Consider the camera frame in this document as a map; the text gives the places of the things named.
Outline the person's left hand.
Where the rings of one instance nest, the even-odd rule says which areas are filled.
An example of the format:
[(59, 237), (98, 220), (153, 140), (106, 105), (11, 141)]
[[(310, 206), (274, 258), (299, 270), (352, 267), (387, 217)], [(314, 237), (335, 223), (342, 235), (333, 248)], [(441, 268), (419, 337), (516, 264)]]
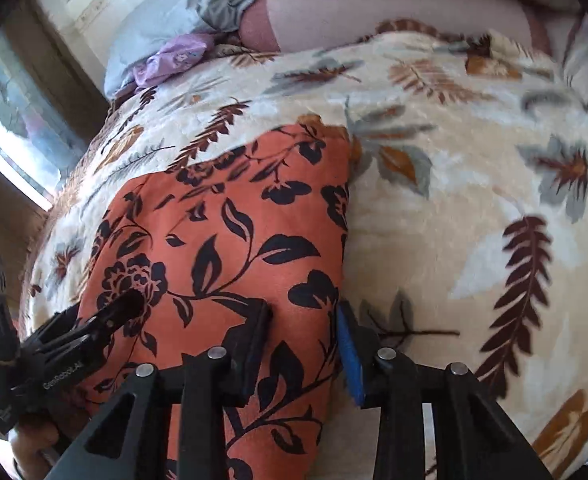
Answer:
[(44, 480), (52, 466), (44, 457), (44, 451), (59, 440), (59, 431), (44, 422), (23, 422), (9, 432), (9, 442), (15, 469), (22, 479)]

